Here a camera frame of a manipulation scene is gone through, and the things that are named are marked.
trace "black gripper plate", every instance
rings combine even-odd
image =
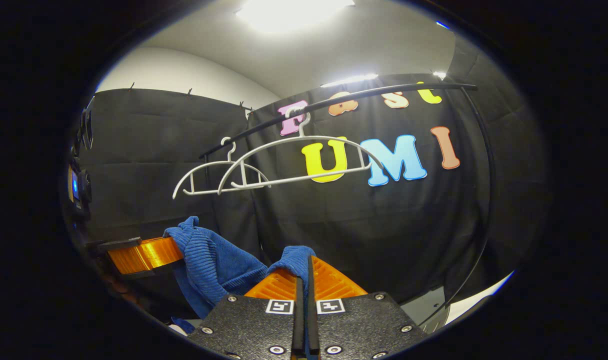
[[[233,295],[237,300],[228,301],[229,295],[188,335],[189,340],[215,353],[235,354],[243,360],[290,360],[294,316],[267,313],[267,299]],[[202,328],[210,328],[212,333],[204,333]],[[274,346],[284,352],[270,352]]]
[[[382,294],[384,298],[375,299]],[[374,355],[398,353],[417,344],[426,334],[386,292],[373,292],[342,299],[345,312],[317,314],[319,355],[322,360],[372,359]],[[402,332],[404,326],[412,330]],[[328,353],[339,346],[339,353]]]

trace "black curtain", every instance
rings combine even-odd
[[[204,163],[201,153],[246,129],[242,108],[173,91],[112,89],[95,94],[91,116],[93,148],[80,152],[80,165],[89,172],[93,189],[90,240],[161,237],[166,228],[196,215],[201,227],[263,258],[249,191],[188,196],[182,192],[190,190],[186,179],[172,198],[180,178]],[[208,161],[226,160],[230,148],[213,153]],[[246,142],[238,141],[236,153],[247,151]],[[216,189],[227,167],[209,167],[208,178],[206,171],[194,173],[196,191]],[[170,315],[192,313],[170,268],[128,282]]]
[[[478,91],[469,91],[469,94],[487,127],[496,171],[488,243],[479,264],[455,295],[457,301],[502,280],[532,253],[551,209],[553,190],[550,153],[538,124],[546,119],[537,118],[524,92],[506,71],[486,52],[456,35],[446,81],[478,86]],[[462,120],[473,118],[462,96],[449,99]],[[488,182],[488,175],[479,178]],[[489,187],[478,189],[486,192]],[[480,193],[480,198],[488,196]],[[469,248],[463,259],[473,257],[475,251]],[[469,269],[468,260],[454,264],[446,277],[446,298],[454,295]]]
[[[278,116],[278,109],[306,101],[308,104],[330,98],[342,91],[416,82],[434,83],[431,74],[381,75],[328,88],[316,88],[267,105],[252,113],[249,126]],[[334,182],[304,180],[254,191],[258,232],[270,260],[278,260],[285,246],[304,245],[356,281],[368,292],[386,291],[396,301],[420,296],[445,283],[446,272],[454,262],[471,264],[467,251],[478,244],[484,203],[477,188],[488,186],[484,171],[487,157],[480,144],[473,144],[474,119],[461,119],[446,92],[439,104],[422,100],[417,91],[405,91],[408,107],[391,108],[382,96],[361,98],[355,110],[331,116],[328,109],[311,113],[307,135],[347,137],[360,143],[380,139],[391,151],[400,135],[413,135],[420,162],[427,176],[398,182],[392,178],[384,186],[368,185],[370,171],[348,173]],[[450,129],[458,168],[442,168],[442,152],[430,130]],[[283,139],[281,125],[256,132],[247,138],[250,148]],[[302,147],[319,141],[298,141],[259,152],[252,164],[272,179],[307,175]],[[321,151],[322,165],[335,165],[334,153],[326,141]],[[345,146],[348,167],[358,167],[357,150]]]

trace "colorful foam letter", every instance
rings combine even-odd
[[[366,139],[359,145],[373,153],[396,182],[400,180],[402,164],[404,164],[404,178],[406,180],[417,180],[426,177],[426,170],[422,167],[418,151],[416,150],[416,137],[413,135],[398,136],[395,141],[395,152],[391,152],[379,139]],[[373,158],[369,156],[368,161],[372,163]],[[375,166],[375,164],[371,165],[368,184],[371,187],[381,187],[388,183],[389,177],[384,175],[384,171]]]
[[[308,105],[308,104],[309,103],[304,100],[297,101],[293,104],[282,106],[279,109],[277,109],[277,111],[280,114],[284,115],[284,114],[286,114],[286,110],[288,110],[292,107],[306,107],[306,105]],[[297,119],[297,122],[301,123],[302,121],[304,121],[304,116],[305,116],[305,114],[301,114],[301,115],[293,116],[291,118],[288,118],[288,119],[282,121],[281,122],[281,131],[279,132],[279,134],[282,137],[285,137],[286,135],[297,133],[298,130],[300,129],[300,126],[299,126],[299,124],[295,124],[295,120]]]
[[[435,135],[437,142],[439,143],[439,148],[441,149],[441,157],[443,158],[441,167],[446,170],[459,167],[460,159],[455,156],[455,150],[453,149],[453,144],[451,143],[451,138],[449,137],[449,134],[451,133],[449,128],[445,126],[436,126],[430,129],[430,133]]]
[[[441,96],[435,96],[429,89],[421,89],[417,91],[420,93],[422,100],[429,104],[439,104],[442,102]]]
[[[338,136],[338,138],[346,140],[345,136]],[[331,171],[342,171],[347,169],[348,164],[346,162],[345,143],[337,140],[329,140],[328,145],[333,148],[333,153],[335,155],[335,167],[331,170],[324,170],[322,167],[322,155],[320,155],[320,151],[324,145],[322,145],[321,142],[312,143],[302,148],[302,154],[306,157],[306,172],[308,175],[326,174],[331,173]],[[343,176],[343,173],[338,173],[336,175],[314,177],[311,180],[318,183],[329,183],[334,182]]]
[[[334,99],[334,98],[339,98],[340,96],[347,96],[349,95],[350,92],[349,91],[340,91],[336,94],[334,94],[333,96],[330,96],[328,99]],[[344,102],[340,102],[339,104],[335,104],[335,105],[330,105],[328,107],[328,113],[331,114],[332,116],[338,116],[341,115],[343,112],[352,112],[355,109],[357,109],[357,101],[355,100],[348,100],[348,101],[344,101]]]
[[[402,91],[383,93],[382,98],[386,99],[384,104],[392,109],[403,109],[409,105],[409,100],[402,96]]]

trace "white floor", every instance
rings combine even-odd
[[[508,278],[510,278],[511,275],[513,275],[512,272],[508,274],[508,276],[500,280],[500,282],[496,283],[495,285],[492,285],[488,289],[474,294],[469,298],[465,298],[464,300],[451,303],[450,311],[448,312],[448,319],[446,319],[446,324],[454,321],[460,315],[464,314],[468,309],[471,309],[473,305],[477,304],[478,301],[482,300],[483,297],[495,294],[496,291],[498,291],[498,289],[500,289],[500,287],[505,284],[505,282],[508,280]]]

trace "blue letter m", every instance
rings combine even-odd
[[[404,178],[406,180],[416,180],[426,177],[426,170],[420,163],[418,151],[416,150],[416,137],[413,135],[400,135],[395,141],[395,152],[391,152],[379,139],[366,139],[359,144],[370,151],[382,162],[387,173],[396,182],[400,180],[402,174],[402,164],[404,164]],[[389,183],[389,177],[384,175],[384,171],[377,165],[370,166],[370,178],[368,184],[371,187],[380,187]]]

